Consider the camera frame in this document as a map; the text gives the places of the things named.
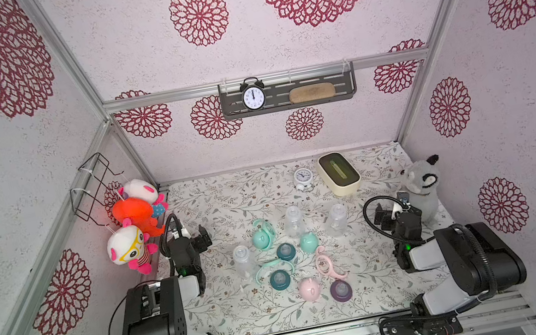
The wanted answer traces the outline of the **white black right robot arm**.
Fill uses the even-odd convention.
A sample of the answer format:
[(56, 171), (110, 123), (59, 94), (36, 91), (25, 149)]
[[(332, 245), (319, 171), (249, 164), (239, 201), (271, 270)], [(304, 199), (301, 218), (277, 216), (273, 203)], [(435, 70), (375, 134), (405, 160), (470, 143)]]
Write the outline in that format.
[(431, 317), (456, 315), (493, 298), (499, 292), (526, 281), (526, 266), (486, 223), (453, 224), (422, 238), (419, 210), (400, 205), (394, 217), (382, 205), (374, 219), (365, 215), (370, 228), (394, 243), (398, 266), (408, 273), (447, 267), (449, 277), (418, 295), (410, 304), (411, 314)]

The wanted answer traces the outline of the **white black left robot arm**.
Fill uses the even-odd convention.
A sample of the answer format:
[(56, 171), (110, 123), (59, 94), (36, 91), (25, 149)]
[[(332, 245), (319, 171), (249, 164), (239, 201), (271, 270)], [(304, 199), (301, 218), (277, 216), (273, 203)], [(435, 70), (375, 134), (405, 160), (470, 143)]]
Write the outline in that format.
[(205, 293), (206, 274), (201, 255), (212, 245), (204, 227), (194, 237), (177, 232), (161, 243), (169, 258), (170, 276), (139, 284), (126, 293), (122, 335), (213, 335), (193, 330), (185, 307)]

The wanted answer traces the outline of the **grey raccoon plush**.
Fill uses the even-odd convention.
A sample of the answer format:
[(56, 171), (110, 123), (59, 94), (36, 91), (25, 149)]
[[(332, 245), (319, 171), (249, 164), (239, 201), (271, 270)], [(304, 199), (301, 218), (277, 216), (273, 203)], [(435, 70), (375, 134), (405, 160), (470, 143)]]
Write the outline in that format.
[(409, 194), (410, 204), (421, 211), (423, 224), (431, 223), (438, 211), (439, 199), (436, 191), (440, 180), (437, 167), (439, 160), (439, 155), (433, 154), (425, 160), (416, 161), (399, 173), (399, 182)]

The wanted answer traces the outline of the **white plush yellow glasses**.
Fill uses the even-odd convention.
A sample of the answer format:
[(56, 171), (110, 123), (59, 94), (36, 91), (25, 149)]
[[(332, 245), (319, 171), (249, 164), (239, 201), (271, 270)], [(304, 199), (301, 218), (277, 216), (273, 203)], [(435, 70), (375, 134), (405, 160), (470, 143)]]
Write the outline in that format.
[(121, 229), (114, 231), (107, 242), (107, 254), (116, 265), (125, 265), (143, 275), (152, 273), (152, 256), (158, 245), (149, 243), (150, 234), (143, 232), (128, 218)]

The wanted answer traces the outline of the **orange red plush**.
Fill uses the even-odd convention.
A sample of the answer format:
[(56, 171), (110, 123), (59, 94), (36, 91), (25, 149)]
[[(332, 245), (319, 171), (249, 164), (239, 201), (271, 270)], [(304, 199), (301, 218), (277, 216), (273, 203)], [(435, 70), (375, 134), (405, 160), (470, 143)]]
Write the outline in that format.
[(112, 214), (123, 227), (134, 225), (150, 236), (162, 236), (166, 232), (165, 226), (158, 226), (151, 204), (144, 200), (130, 197), (119, 200), (112, 207)]

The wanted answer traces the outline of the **white pink plush top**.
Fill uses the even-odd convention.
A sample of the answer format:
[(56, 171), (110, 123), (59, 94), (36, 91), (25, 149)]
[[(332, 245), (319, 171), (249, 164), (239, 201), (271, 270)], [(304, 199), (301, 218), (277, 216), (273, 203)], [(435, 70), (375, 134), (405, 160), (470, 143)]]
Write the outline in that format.
[(159, 193), (157, 187), (141, 179), (130, 180), (123, 184), (118, 193), (123, 198), (140, 199), (152, 206), (165, 201), (165, 195)]

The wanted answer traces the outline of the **cream box green lid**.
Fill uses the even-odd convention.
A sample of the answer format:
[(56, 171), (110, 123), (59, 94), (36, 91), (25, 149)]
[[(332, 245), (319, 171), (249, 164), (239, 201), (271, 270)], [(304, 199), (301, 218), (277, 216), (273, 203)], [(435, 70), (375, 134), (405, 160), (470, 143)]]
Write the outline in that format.
[(353, 195), (360, 188), (360, 173), (340, 152), (327, 153), (315, 162), (317, 174), (334, 195)]

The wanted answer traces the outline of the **mint bear cap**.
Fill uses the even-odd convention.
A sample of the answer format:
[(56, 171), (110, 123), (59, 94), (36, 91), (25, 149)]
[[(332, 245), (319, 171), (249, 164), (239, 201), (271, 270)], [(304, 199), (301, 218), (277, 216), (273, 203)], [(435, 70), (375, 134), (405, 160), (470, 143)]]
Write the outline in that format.
[(314, 233), (307, 233), (300, 237), (300, 248), (306, 254), (315, 254), (319, 244), (320, 241)]

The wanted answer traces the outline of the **floral table mat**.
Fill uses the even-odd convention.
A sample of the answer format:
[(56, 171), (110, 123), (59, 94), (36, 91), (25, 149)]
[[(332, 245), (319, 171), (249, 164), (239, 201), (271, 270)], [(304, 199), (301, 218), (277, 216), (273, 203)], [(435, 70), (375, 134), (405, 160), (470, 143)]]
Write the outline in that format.
[[(399, 189), (399, 173), (412, 163), (404, 149), (389, 143), (349, 151), (346, 159), (360, 173), (362, 184), (356, 193), (341, 200), (320, 179), (311, 192), (295, 188), (295, 171), (313, 167), (315, 161), (311, 159), (169, 187), (171, 211), (188, 230), (195, 231), (202, 225), (212, 237), (212, 246), (201, 257), (207, 280), (205, 293), (186, 307), (192, 329), (213, 335), (267, 335), (388, 313), (407, 308), (420, 293), (449, 277), (447, 267), (415, 273), (400, 269), (392, 240), (365, 223), (364, 216), (373, 219), (374, 213), (365, 202), (374, 199), (389, 207), (390, 197)], [(348, 231), (333, 238), (326, 233), (326, 220), (337, 203), (347, 208)], [(252, 251), (259, 267), (254, 279), (246, 282), (236, 273), (234, 249), (252, 246), (254, 220), (273, 224), (276, 246), (299, 244), (284, 229), (286, 209), (293, 205), (302, 211), (308, 232), (317, 235), (326, 249), (325, 262), (344, 274), (346, 286), (352, 289), (348, 301), (333, 298), (333, 279), (320, 273), (324, 263), (302, 250), (297, 250), (293, 262), (285, 266), (291, 281), (284, 290), (270, 284), (270, 277), (280, 269), (274, 248)], [(299, 282), (306, 277), (321, 282), (321, 297), (315, 302), (306, 302), (299, 295)]]

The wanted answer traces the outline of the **white small alarm clock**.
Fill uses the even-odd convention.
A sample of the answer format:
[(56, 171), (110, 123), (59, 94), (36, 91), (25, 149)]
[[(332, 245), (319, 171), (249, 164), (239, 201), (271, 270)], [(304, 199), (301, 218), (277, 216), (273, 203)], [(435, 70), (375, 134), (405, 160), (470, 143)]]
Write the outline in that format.
[(294, 186), (299, 192), (311, 192), (314, 189), (314, 175), (308, 168), (299, 168), (294, 173)]

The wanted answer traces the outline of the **pink bear cap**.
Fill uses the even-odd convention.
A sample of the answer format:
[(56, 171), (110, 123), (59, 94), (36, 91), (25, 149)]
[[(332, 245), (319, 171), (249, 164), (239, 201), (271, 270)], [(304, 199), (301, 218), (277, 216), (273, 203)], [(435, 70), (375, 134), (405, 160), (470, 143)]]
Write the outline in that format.
[(321, 282), (314, 277), (306, 277), (299, 282), (299, 295), (306, 302), (315, 302), (321, 297)]

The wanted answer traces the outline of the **black alarm clock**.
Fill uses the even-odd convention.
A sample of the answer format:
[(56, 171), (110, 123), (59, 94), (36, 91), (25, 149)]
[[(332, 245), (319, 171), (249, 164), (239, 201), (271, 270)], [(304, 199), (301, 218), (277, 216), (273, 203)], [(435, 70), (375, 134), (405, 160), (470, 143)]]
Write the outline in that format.
[(261, 110), (266, 103), (264, 82), (257, 77), (246, 77), (240, 83), (240, 93), (244, 106), (249, 111)]

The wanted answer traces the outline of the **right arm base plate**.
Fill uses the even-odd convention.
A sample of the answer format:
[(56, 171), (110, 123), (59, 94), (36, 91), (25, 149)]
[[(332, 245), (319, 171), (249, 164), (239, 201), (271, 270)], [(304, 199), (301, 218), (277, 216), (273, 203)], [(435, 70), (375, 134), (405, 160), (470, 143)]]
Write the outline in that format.
[(464, 328), (457, 317), (418, 318), (410, 315), (396, 315), (379, 320), (386, 335), (456, 335), (462, 334)]

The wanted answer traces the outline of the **grey wall shelf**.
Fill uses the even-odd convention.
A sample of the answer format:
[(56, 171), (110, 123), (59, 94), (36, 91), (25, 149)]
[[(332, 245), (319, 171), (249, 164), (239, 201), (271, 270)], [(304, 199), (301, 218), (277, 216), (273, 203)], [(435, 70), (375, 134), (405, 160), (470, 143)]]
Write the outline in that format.
[[(289, 100), (289, 93), (295, 87), (311, 84), (331, 82), (336, 90), (336, 96), (330, 99), (312, 101), (293, 105)], [(331, 102), (343, 101), (352, 98), (357, 92), (357, 84), (353, 63), (342, 62), (334, 70), (324, 71), (317, 76), (288, 75), (284, 82), (267, 84), (264, 82), (266, 103), (261, 110), (249, 111), (243, 104), (240, 93), (240, 83), (234, 86), (220, 84), (218, 88), (218, 100), (222, 115), (226, 120), (235, 120), (246, 117), (258, 116), (274, 112), (280, 112), (297, 108), (315, 106)]]

